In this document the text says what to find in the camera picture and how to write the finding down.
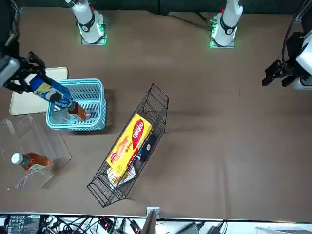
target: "juice bottle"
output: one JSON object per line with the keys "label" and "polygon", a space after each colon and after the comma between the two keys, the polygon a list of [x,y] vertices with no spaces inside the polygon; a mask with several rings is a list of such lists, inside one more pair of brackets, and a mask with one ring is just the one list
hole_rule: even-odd
{"label": "juice bottle", "polygon": [[13,164],[21,165],[27,171],[37,171],[51,164],[47,157],[32,152],[25,155],[14,153],[11,161]]}
{"label": "juice bottle", "polygon": [[87,118],[85,110],[75,101],[72,101],[72,104],[68,107],[68,113],[80,121],[85,121]]}

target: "dark background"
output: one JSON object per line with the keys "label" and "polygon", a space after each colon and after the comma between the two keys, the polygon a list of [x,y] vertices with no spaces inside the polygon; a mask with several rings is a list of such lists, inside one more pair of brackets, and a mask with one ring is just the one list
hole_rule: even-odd
{"label": "dark background", "polygon": [[[64,0],[19,0],[23,6],[67,7]],[[89,0],[97,10],[146,10],[158,14],[170,11],[219,12],[226,0]],[[244,13],[291,14],[302,0],[245,0]]]}

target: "brown table surface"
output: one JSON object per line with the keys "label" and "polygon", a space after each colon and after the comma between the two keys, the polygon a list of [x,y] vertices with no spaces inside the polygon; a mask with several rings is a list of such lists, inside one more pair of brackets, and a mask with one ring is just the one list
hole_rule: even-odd
{"label": "brown table surface", "polygon": [[[261,87],[291,16],[243,15],[235,49],[209,49],[208,32],[142,11],[103,12],[105,46],[82,46],[70,9],[26,8],[21,54],[34,51],[69,78],[98,78],[114,108],[99,134],[64,132],[73,156],[46,189],[7,190],[0,209],[101,215],[312,220],[311,94]],[[203,23],[194,13],[180,14]],[[86,189],[141,98],[155,83],[170,97],[167,131],[130,200],[101,208]],[[1,89],[1,117],[11,92]]]}

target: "transparent plastic container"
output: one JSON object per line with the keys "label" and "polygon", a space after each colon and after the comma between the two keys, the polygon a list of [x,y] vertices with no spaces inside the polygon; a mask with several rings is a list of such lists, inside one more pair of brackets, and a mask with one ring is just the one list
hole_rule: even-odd
{"label": "transparent plastic container", "polygon": [[[0,123],[1,176],[12,179],[15,188],[42,187],[71,156],[59,131],[45,123],[45,114],[17,116]],[[16,153],[46,156],[51,164],[39,171],[26,171],[11,162]]]}

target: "snack package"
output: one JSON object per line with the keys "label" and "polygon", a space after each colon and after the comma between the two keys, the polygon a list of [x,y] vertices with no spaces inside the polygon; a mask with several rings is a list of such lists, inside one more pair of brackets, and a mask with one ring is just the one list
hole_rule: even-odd
{"label": "snack package", "polygon": [[106,159],[117,176],[123,176],[151,131],[148,121],[139,114],[133,116]]}
{"label": "snack package", "polygon": [[110,186],[112,189],[114,189],[118,185],[118,183],[119,183],[118,186],[120,186],[136,177],[136,171],[132,164],[129,167],[129,171],[127,171],[124,174],[123,178],[118,177],[111,167],[108,168],[106,172],[107,172],[107,177],[108,177],[108,180],[110,182]]}

